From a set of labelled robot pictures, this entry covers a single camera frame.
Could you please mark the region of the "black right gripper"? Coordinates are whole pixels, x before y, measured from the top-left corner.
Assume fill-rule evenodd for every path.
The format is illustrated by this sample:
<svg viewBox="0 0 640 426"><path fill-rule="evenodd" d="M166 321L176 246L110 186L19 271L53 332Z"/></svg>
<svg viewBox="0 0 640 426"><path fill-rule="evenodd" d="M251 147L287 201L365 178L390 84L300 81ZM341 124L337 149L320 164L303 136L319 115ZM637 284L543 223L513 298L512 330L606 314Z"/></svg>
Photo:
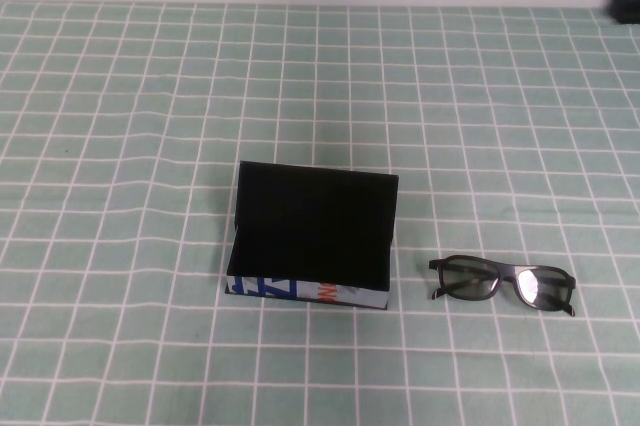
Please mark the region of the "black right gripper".
<svg viewBox="0 0 640 426"><path fill-rule="evenodd" d="M605 11L618 24L638 25L640 0L607 0Z"/></svg>

